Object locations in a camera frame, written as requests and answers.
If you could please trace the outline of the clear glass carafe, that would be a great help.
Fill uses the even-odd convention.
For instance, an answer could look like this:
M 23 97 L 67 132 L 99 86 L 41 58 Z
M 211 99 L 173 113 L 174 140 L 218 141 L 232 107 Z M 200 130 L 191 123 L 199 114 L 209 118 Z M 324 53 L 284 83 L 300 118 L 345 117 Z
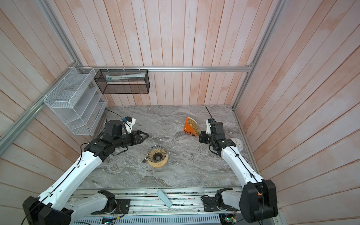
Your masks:
M 148 154 L 142 163 L 148 163 L 152 168 L 160 169 L 163 168 L 168 162 L 168 154 L 166 152 L 155 152 Z

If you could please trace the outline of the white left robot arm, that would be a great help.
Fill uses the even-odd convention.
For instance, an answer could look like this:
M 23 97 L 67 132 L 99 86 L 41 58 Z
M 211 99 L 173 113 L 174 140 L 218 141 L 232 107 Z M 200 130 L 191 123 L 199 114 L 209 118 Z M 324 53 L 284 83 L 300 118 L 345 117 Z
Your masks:
M 52 186 L 38 197 L 30 196 L 24 201 L 23 222 L 70 225 L 94 212 L 114 214 L 117 210 L 115 195 L 104 189 L 77 203 L 69 204 L 68 200 L 94 169 L 109 156 L 116 156 L 116 149 L 127 152 L 130 146 L 141 144 L 149 137 L 145 132 L 133 130 L 135 123 L 131 117 L 106 122 L 103 131 L 86 144 L 76 162 Z

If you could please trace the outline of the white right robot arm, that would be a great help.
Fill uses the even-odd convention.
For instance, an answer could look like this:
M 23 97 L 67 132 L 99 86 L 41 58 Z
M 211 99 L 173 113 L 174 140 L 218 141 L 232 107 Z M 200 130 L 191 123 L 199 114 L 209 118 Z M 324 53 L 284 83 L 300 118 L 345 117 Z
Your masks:
M 229 187 L 217 190 L 215 203 L 219 210 L 239 210 L 248 223 L 263 222 L 278 215 L 275 184 L 265 180 L 246 162 L 241 155 L 243 148 L 238 149 L 233 140 L 226 138 L 222 122 L 208 119 L 206 131 L 199 135 L 199 142 L 207 144 L 213 154 L 230 166 L 242 188 L 241 192 Z

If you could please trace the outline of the round wooden dripper holder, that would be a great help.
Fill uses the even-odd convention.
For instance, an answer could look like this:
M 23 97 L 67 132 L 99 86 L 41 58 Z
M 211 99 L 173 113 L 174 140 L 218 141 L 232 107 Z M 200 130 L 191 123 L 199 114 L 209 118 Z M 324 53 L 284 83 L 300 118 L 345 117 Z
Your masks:
M 148 163 L 154 168 L 161 168 L 168 162 L 168 155 L 165 153 L 157 152 L 147 157 Z

